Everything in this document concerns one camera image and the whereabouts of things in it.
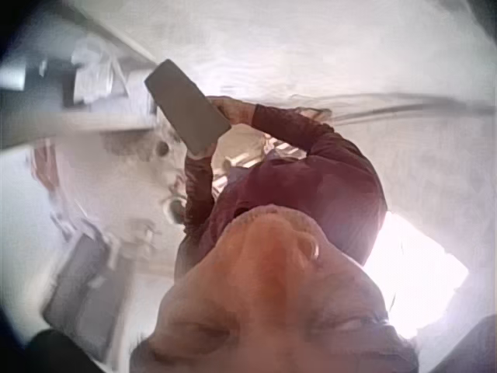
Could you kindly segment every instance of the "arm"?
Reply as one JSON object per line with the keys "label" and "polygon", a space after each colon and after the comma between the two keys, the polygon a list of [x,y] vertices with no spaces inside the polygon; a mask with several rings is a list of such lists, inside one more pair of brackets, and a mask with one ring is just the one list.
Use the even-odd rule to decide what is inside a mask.
{"label": "arm", "polygon": [[187,235],[199,228],[209,218],[214,206],[211,160],[212,156],[202,159],[193,159],[190,156],[185,158],[185,233]]}
{"label": "arm", "polygon": [[316,155],[345,162],[351,166],[367,168],[374,173],[373,166],[352,142],[335,133],[327,124],[321,124],[292,110],[257,105],[252,117],[252,127],[305,150],[308,156]]}
{"label": "arm", "polygon": [[191,155],[187,155],[185,158],[186,208],[184,223],[186,236],[179,244],[176,256],[174,270],[176,280],[202,260],[198,250],[199,241],[203,234],[202,227],[214,206],[211,160],[212,155],[200,159],[194,159]]}

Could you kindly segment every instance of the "sleeve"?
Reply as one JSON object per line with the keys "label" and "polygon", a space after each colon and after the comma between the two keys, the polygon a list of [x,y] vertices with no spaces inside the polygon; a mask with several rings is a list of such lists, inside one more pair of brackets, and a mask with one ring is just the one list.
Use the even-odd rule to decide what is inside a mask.
{"label": "sleeve", "polygon": [[185,158],[186,208],[185,233],[197,230],[209,218],[214,206],[212,196],[211,157],[204,159]]}
{"label": "sleeve", "polygon": [[374,172],[373,166],[351,142],[335,133],[333,127],[306,118],[292,110],[257,105],[252,126],[300,148],[309,155],[321,156],[337,162]]}

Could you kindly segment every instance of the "phone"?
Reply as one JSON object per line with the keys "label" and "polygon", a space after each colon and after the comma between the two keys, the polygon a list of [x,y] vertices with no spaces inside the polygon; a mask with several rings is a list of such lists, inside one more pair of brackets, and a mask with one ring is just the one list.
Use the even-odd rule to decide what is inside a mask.
{"label": "phone", "polygon": [[231,128],[229,120],[171,60],[162,62],[145,85],[192,154],[199,154]]}

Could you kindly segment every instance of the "fingers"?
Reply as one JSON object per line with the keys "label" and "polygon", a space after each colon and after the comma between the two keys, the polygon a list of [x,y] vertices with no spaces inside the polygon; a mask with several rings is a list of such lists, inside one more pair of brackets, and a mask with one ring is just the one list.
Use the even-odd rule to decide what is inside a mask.
{"label": "fingers", "polygon": [[205,158],[210,158],[214,155],[214,152],[216,151],[217,147],[217,142],[209,145],[206,149],[201,151],[198,154],[193,154],[190,150],[186,153],[186,156],[190,159],[194,159],[196,161],[205,159]]}

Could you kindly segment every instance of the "nostril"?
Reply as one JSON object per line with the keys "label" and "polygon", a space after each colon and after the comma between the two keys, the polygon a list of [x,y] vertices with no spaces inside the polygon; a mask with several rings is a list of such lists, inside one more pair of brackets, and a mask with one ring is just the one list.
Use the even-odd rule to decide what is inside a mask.
{"label": "nostril", "polygon": [[308,233],[301,233],[297,239],[298,248],[308,260],[316,260],[319,256],[319,245]]}

